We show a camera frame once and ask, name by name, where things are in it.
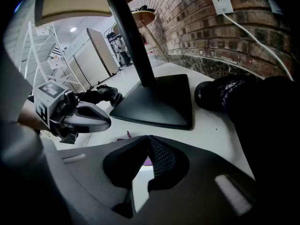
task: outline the table leg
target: table leg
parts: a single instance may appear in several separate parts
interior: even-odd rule
[[[153,36],[152,32],[149,30],[149,28],[147,28],[147,26],[144,24],[143,21],[139,21],[143,27],[146,29],[146,31],[149,33],[150,37],[153,39],[153,41],[155,42],[156,46],[158,47],[158,49],[160,50],[160,52],[163,54],[163,56],[165,57],[166,61],[168,62],[169,60],[167,59],[167,56],[165,55],[163,49],[161,48],[161,46],[158,44],[157,40],[155,39],[155,37]]]

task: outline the electrical socket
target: electrical socket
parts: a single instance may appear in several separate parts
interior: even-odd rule
[[[233,13],[233,7],[231,5],[230,0],[212,0],[217,15],[222,14],[222,10],[224,13]]]

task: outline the power cord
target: power cord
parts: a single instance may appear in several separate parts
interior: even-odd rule
[[[227,18],[229,21],[231,21],[233,24],[237,25],[240,29],[243,29],[255,42],[257,42],[260,46],[262,46],[264,49],[266,49],[274,58],[277,59],[277,61],[280,63],[280,65],[283,67],[283,69],[285,70],[285,72],[287,73],[288,77],[293,81],[293,78],[289,72],[289,70],[286,68],[285,64],[283,63],[283,61],[267,46],[265,46],[264,44],[262,44],[260,41],[258,41],[256,39],[256,37],[254,37],[251,32],[249,32],[247,29],[243,28],[241,25],[239,25],[238,23],[236,23],[234,20],[232,20],[230,17],[228,17],[225,13],[224,13],[224,9],[222,9],[222,14],[224,15],[225,18]]]

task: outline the person's foot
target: person's foot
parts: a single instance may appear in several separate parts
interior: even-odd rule
[[[109,101],[113,107],[117,106],[123,98],[122,94],[118,92],[118,89],[107,85],[98,86],[97,92],[101,95],[103,101]]]
[[[214,81],[200,83],[195,89],[195,102],[210,111],[225,111],[226,102],[232,92],[242,84],[253,81],[245,75],[230,75]]]

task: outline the black metal pole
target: black metal pole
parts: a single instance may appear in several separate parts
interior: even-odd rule
[[[142,85],[144,87],[153,86],[156,80],[140,32],[133,19],[127,1],[107,0],[107,2],[116,19]]]

